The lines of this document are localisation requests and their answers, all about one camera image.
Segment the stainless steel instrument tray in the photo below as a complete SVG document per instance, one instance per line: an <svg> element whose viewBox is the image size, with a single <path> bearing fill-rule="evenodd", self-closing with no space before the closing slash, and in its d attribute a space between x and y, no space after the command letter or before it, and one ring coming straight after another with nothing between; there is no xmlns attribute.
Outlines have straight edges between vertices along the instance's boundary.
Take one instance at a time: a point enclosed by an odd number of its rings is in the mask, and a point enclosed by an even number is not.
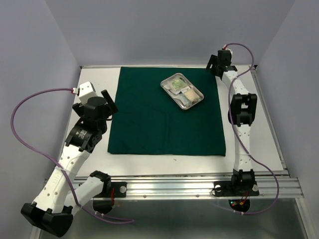
<svg viewBox="0 0 319 239"><path fill-rule="evenodd" d="M180 91L173 91L171 89L171 81L174 78L182 78L187 86L181 89ZM182 73L176 73L165 80L161 81L160 86L164 89L164 91L175 101L175 103L182 109L188 110L191 107L195 106L199 102L204 99L204 95L200 90L198 90L194 84L192 84ZM184 92L188 91L189 89L193 89L199 96L200 100L198 102L191 103L185 96Z"/></svg>

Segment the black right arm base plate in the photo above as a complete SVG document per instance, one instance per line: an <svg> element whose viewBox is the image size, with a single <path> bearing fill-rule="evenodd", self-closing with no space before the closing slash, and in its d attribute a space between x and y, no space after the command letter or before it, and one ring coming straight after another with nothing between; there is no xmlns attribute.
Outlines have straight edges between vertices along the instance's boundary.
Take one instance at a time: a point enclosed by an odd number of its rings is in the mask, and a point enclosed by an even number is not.
<svg viewBox="0 0 319 239"><path fill-rule="evenodd" d="M211 194L215 197L241 197L259 196L259 190L254 191L252 186L234 186L231 181L216 181L211 190Z"/></svg>

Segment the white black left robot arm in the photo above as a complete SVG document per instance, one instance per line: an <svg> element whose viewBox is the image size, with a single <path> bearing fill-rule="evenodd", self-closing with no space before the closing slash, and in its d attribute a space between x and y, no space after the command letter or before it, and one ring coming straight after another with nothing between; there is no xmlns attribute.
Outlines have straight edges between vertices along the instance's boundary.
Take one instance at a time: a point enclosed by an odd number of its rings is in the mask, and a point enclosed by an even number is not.
<svg viewBox="0 0 319 239"><path fill-rule="evenodd" d="M21 209L33 226L59 238L67 233L75 214L90 199L106 196L112 190L111 177L97 170L77 189L72 186L79 169L107 131L109 117L118 111L107 90L80 101L72 106L79 120L65 140L60 160L55 162L56 167L39 195Z"/></svg>

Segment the green surgical drape cloth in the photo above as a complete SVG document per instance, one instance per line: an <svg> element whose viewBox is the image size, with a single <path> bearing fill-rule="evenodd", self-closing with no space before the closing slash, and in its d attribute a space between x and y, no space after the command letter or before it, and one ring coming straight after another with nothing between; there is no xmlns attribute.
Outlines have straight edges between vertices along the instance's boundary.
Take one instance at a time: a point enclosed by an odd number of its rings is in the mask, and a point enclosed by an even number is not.
<svg viewBox="0 0 319 239"><path fill-rule="evenodd" d="M203 94L183 110L160 86L183 74ZM123 67L120 70L108 152L111 154L225 156L215 77L201 68Z"/></svg>

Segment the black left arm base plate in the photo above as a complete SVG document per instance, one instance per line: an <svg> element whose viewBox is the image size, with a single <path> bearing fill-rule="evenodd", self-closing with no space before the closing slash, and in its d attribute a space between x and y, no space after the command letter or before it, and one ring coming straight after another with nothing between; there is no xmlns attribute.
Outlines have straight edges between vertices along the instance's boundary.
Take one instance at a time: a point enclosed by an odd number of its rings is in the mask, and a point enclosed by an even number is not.
<svg viewBox="0 0 319 239"><path fill-rule="evenodd" d="M125 198L127 193L126 182L104 183L102 191L95 198Z"/></svg>

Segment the clear bag beige gauze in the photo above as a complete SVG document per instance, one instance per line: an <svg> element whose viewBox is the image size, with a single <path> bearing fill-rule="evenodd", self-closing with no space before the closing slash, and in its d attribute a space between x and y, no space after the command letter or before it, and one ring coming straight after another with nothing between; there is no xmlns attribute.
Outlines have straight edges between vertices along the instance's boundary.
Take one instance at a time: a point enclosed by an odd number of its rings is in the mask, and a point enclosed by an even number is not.
<svg viewBox="0 0 319 239"><path fill-rule="evenodd" d="M183 94L191 103L198 102L200 100L200 96L193 89L189 89Z"/></svg>

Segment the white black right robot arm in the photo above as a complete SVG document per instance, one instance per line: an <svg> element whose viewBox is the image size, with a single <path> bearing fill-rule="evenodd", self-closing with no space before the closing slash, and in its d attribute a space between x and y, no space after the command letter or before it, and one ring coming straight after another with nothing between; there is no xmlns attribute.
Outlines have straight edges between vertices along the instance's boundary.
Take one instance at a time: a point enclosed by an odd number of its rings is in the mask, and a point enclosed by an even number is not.
<svg viewBox="0 0 319 239"><path fill-rule="evenodd" d="M217 55L211 55L206 66L228 89L228 121L235 138L235 161L231 179L215 182L212 194L216 197L248 194L258 196L255 173L249 156L250 131L256 116L258 97L243 85L231 59L232 50L223 47L218 50Z"/></svg>

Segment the green printed gauze packet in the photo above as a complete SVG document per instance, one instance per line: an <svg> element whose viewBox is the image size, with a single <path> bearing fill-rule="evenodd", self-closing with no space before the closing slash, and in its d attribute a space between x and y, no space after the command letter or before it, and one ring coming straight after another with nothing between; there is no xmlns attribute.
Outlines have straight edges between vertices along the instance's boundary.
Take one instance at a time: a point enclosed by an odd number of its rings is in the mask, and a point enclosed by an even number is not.
<svg viewBox="0 0 319 239"><path fill-rule="evenodd" d="M180 91L187 86L186 82L182 78L174 78L170 83L173 91Z"/></svg>

